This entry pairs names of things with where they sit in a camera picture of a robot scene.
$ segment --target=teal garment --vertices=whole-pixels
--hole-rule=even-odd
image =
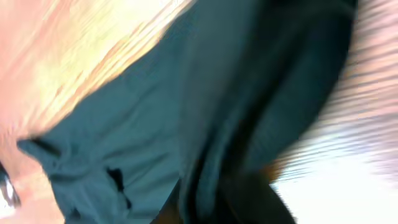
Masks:
[[[280,201],[282,217],[248,210],[272,210],[263,181],[237,183],[317,117],[344,65],[354,9],[349,0],[198,0],[149,53],[18,146],[42,164],[67,223],[150,223],[178,180],[185,224],[233,219],[224,200],[246,223],[292,223]]]

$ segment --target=garment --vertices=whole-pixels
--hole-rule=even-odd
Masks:
[[[344,65],[354,7],[199,0],[149,53],[18,145],[42,164],[67,223],[149,223],[178,180],[184,223],[222,223],[219,197],[250,217],[232,195],[251,187],[237,183],[317,117]],[[271,197],[260,198],[250,202]]]

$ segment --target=cloth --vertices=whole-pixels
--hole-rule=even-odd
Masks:
[[[235,200],[228,189],[250,191],[234,183],[317,117],[344,65],[354,7],[199,0],[149,53],[18,146],[42,164],[67,223],[150,223],[178,180],[184,223],[222,223],[220,197],[248,218],[239,202],[261,208],[274,197]]]

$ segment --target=wooden surface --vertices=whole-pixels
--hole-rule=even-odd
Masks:
[[[0,223],[62,223],[16,138],[42,133],[148,51],[182,0],[0,1],[0,160],[23,206]],[[298,223],[398,223],[398,2],[361,1],[345,74],[273,184]]]

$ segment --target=striped surface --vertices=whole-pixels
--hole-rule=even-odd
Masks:
[[[0,223],[63,218],[18,136],[51,128],[147,52],[181,0],[0,1],[0,160],[22,208]],[[344,77],[273,186],[298,223],[398,223],[396,0],[362,1]]]

